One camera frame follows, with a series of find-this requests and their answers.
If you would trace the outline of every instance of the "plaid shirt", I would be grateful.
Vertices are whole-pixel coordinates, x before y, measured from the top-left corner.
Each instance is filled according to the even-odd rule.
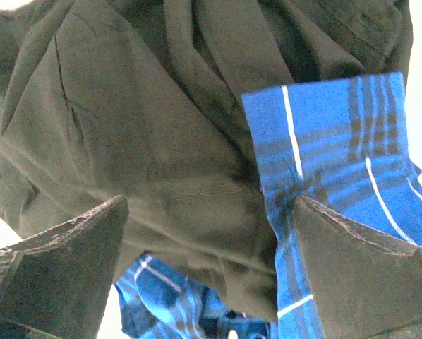
[[[116,284],[132,338],[324,338],[289,213],[299,195],[422,246],[400,73],[281,86],[243,103],[278,241],[278,323],[229,313],[214,290],[144,255]]]

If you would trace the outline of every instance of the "black garment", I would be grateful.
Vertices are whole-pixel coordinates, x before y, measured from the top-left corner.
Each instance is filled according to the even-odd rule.
[[[401,71],[407,0],[36,0],[0,11],[0,216],[21,236],[128,197],[143,251],[274,321],[275,236],[241,93]]]

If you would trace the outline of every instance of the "white button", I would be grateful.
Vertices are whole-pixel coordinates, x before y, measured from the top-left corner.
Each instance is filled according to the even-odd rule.
[[[228,339],[238,339],[238,333],[235,330],[228,332]]]

